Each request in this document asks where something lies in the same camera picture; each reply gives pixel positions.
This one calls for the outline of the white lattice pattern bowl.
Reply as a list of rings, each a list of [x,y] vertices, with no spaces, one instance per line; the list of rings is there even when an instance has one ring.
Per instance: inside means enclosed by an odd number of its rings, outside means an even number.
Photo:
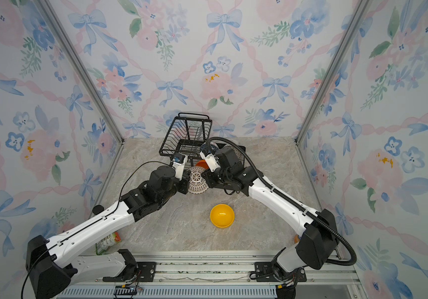
[[[189,187],[188,191],[191,194],[202,194],[209,189],[206,180],[202,177],[202,174],[206,171],[201,166],[194,166],[189,169]]]

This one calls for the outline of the blue triangle pattern bowl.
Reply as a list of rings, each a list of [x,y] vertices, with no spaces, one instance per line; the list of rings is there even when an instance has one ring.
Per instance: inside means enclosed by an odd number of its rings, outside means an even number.
[[[209,154],[215,154],[219,150],[219,147],[216,143],[204,143],[200,147],[200,153],[203,153],[205,156]]]

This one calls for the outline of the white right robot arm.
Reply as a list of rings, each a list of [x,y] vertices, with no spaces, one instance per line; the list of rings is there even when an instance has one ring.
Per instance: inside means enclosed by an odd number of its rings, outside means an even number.
[[[333,234],[337,229],[326,229],[310,215],[319,216],[326,224],[333,224],[333,216],[326,210],[318,212],[278,189],[263,173],[253,166],[245,167],[235,150],[225,146],[214,154],[206,148],[200,156],[209,167],[203,177],[210,188],[225,184],[235,192],[256,199],[286,221],[300,236],[292,247],[282,249],[272,259],[272,274],[280,281],[306,266],[319,270],[336,249],[339,241]]]

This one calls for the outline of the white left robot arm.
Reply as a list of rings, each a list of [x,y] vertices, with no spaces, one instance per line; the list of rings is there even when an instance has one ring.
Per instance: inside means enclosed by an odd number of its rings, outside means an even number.
[[[149,180],[121,194],[120,199],[93,218],[66,232],[45,238],[37,235],[27,245],[26,280],[37,299],[51,299],[77,280],[102,278],[105,282],[128,282],[141,273],[127,249],[108,257],[95,256],[91,262],[73,263],[103,238],[160,210],[176,193],[188,192],[184,166],[162,164]]]

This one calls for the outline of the orange plastic bowl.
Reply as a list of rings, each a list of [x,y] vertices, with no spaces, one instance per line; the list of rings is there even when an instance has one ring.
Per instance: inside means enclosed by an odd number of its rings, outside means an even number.
[[[210,169],[209,165],[207,164],[207,162],[205,160],[201,160],[196,164],[197,167],[202,167],[204,169]]]

